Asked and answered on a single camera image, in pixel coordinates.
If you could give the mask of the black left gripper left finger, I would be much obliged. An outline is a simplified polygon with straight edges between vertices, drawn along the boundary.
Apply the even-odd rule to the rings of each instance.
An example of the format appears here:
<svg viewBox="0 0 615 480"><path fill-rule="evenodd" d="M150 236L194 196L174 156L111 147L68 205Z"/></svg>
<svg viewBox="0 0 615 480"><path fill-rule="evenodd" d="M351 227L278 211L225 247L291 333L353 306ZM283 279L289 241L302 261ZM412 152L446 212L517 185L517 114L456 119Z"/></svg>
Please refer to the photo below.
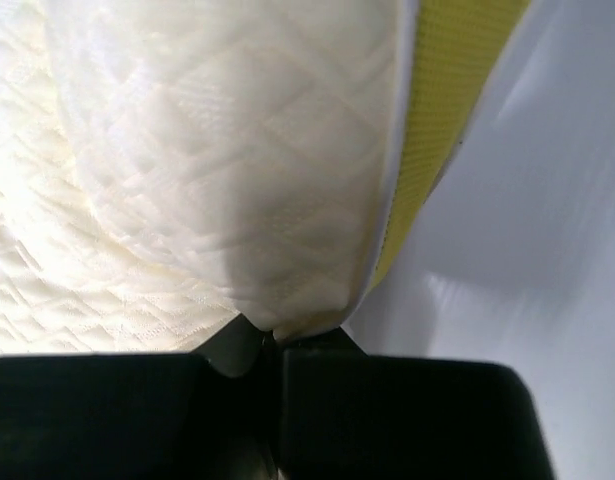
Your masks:
<svg viewBox="0 0 615 480"><path fill-rule="evenodd" d="M0 357L0 479L264 479L237 317L185 353Z"/></svg>

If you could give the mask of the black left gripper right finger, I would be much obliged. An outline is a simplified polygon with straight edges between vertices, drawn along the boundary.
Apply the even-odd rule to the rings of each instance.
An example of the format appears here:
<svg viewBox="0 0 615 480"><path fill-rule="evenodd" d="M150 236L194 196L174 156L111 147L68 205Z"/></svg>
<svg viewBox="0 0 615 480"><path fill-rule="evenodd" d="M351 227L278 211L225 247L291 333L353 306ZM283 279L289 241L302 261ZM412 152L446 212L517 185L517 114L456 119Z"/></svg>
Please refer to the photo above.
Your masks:
<svg viewBox="0 0 615 480"><path fill-rule="evenodd" d="M362 351L342 330L279 355L276 461L289 479L551 479L511 368Z"/></svg>

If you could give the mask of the cream quilted pillow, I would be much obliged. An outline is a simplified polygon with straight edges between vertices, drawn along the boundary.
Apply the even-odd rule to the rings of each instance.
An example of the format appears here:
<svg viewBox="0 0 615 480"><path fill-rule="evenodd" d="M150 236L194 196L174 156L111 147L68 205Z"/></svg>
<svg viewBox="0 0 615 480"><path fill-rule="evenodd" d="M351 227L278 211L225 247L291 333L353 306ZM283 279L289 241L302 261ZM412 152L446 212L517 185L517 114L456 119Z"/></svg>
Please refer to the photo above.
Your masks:
<svg viewBox="0 0 615 480"><path fill-rule="evenodd" d="M523 1L0 1L0 356L343 323Z"/></svg>

